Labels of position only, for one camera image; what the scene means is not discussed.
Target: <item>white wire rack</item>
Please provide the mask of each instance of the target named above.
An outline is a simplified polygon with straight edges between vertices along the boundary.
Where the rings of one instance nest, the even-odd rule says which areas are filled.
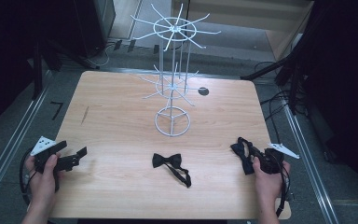
[[[219,32],[206,32],[198,30],[195,23],[198,21],[203,21],[209,17],[210,14],[205,17],[198,19],[196,21],[188,21],[181,18],[183,4],[180,7],[180,11],[177,17],[164,17],[156,8],[151,4],[151,7],[159,14],[160,19],[155,22],[143,21],[136,19],[132,16],[135,21],[147,23],[153,25],[153,32],[148,35],[141,37],[134,37],[133,39],[143,39],[151,35],[157,35],[160,38],[159,44],[159,68],[155,65],[156,71],[159,73],[158,81],[153,81],[145,77],[141,79],[151,82],[156,86],[156,92],[150,94],[146,97],[152,97],[154,95],[160,95],[167,99],[167,104],[165,107],[161,108],[155,117],[156,128],[163,134],[168,136],[178,136],[185,133],[190,127],[190,116],[185,112],[184,109],[173,106],[173,100],[183,98],[190,105],[193,105],[187,98],[186,95],[189,90],[197,90],[201,95],[207,95],[208,89],[201,88],[190,88],[187,86],[187,80],[195,76],[199,71],[197,71],[192,76],[188,76],[188,65],[190,61],[191,45],[194,44],[201,49],[205,47],[199,45],[196,41],[193,40],[193,37],[196,34],[206,34],[206,35],[217,35]],[[180,42],[181,45],[176,47],[176,42]],[[186,58],[186,71],[184,76],[182,74],[182,60],[183,60],[183,51],[184,44],[188,43],[187,58]],[[164,73],[164,52],[166,52],[169,47],[172,46],[172,70],[171,72]],[[180,50],[180,58],[177,62],[176,60],[176,51]],[[177,125],[177,120],[181,120],[181,123],[185,125]]]

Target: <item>finger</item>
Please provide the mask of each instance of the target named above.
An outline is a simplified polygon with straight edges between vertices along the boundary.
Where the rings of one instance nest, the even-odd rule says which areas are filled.
[[[59,171],[59,172],[57,173],[57,175],[58,175],[58,178],[59,178],[60,180],[62,180],[63,177],[64,177],[64,172],[63,172],[63,171]]]
[[[257,157],[254,157],[253,167],[255,171],[260,170],[260,160]]]
[[[25,161],[25,167],[27,168],[28,172],[31,172],[34,169],[34,156],[28,157]]]
[[[57,159],[58,159],[58,157],[55,154],[51,155],[48,158],[48,160],[46,161],[46,164],[45,164],[45,169],[44,169],[43,175],[45,175],[45,174],[52,175],[53,174],[54,167],[57,165]]]

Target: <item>bow tie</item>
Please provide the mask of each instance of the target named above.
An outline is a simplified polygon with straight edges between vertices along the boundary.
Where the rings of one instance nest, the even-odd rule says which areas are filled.
[[[175,154],[173,156],[170,156],[169,158],[164,158],[161,155],[155,153],[153,155],[153,167],[159,167],[162,164],[165,164],[168,168],[170,168],[171,172],[178,178],[180,181],[182,181],[188,188],[191,186],[191,177],[188,174],[188,170],[183,169],[180,167],[180,164],[182,163],[182,156],[180,154]],[[181,170],[186,174],[186,179],[184,179],[179,172],[177,172],[175,169]]]
[[[252,145],[252,143],[246,141],[245,139],[239,137],[238,138],[238,143],[237,144],[233,144],[231,145],[232,150],[235,152],[235,154],[237,154],[241,160],[242,160],[242,168],[243,171],[245,172],[246,175],[250,175],[252,173],[255,172],[253,166],[252,166],[252,161],[251,161],[251,155],[249,153],[248,157],[245,156],[245,145],[243,144],[243,142],[246,143],[246,145],[250,144],[250,146]]]

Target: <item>table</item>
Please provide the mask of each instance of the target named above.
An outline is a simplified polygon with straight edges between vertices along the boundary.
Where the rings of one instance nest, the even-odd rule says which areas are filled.
[[[252,82],[192,77],[188,86],[210,94],[186,95],[173,104],[191,119],[183,135],[169,137],[154,124],[166,99],[141,75],[85,72],[77,85],[56,141],[63,155],[87,146],[89,154],[61,181],[52,217],[256,218],[255,175],[245,175],[230,148],[242,136],[264,148],[269,134]],[[157,80],[158,77],[144,75]],[[188,189],[152,157],[182,155]],[[281,218],[291,215],[287,203]]]

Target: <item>floor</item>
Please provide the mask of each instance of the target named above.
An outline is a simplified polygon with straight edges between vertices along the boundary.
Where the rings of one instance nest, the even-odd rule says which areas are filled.
[[[144,0],[139,8],[132,7],[129,11],[137,13],[140,20],[155,20],[157,15],[154,15],[156,13],[150,8],[152,2],[154,1]],[[133,1],[133,4],[139,4],[139,1]],[[158,6],[161,7],[161,11],[168,7],[162,4]],[[222,31],[222,34],[211,38],[206,35],[200,39],[200,44],[207,49],[193,48],[190,72],[199,70],[200,76],[203,77],[239,78],[267,66],[269,63],[266,62],[274,61],[262,30],[208,23],[201,23],[200,27],[205,30]],[[159,44],[159,40],[153,36],[137,40],[132,49],[127,37],[146,35],[148,28],[134,24],[133,30],[131,29],[122,32],[124,35],[111,36],[109,45],[114,46],[122,40],[120,48],[109,48],[89,60],[97,64],[105,63],[101,66],[102,71],[153,73],[153,64],[158,63],[158,54],[154,52],[154,46]],[[0,223],[21,222],[26,211],[18,180],[22,154],[27,148],[32,147],[41,135],[55,138],[78,79],[85,71],[65,56],[62,56],[62,62],[60,72],[46,71],[46,88],[38,100],[30,100],[33,94],[33,85],[30,85],[0,117]],[[270,72],[254,81],[260,102],[271,99],[280,89],[287,89],[274,84],[275,76],[275,72]],[[63,105],[55,119],[54,115],[58,108],[52,102],[60,102]],[[272,100],[272,111],[280,108],[282,104],[284,101],[281,99]],[[269,104],[262,104],[262,109],[264,116],[268,117]],[[276,129],[271,119],[266,121],[271,141],[276,141],[279,136],[281,142],[301,156],[300,160],[286,157],[292,164],[292,194],[289,202],[292,216],[282,220],[282,223],[358,223],[358,175],[345,164],[325,161],[321,143],[306,116],[299,114],[293,117],[287,107],[283,107],[273,116],[273,120]],[[77,223],[75,218],[53,221]],[[249,222],[257,223],[256,220],[227,221],[229,224]]]

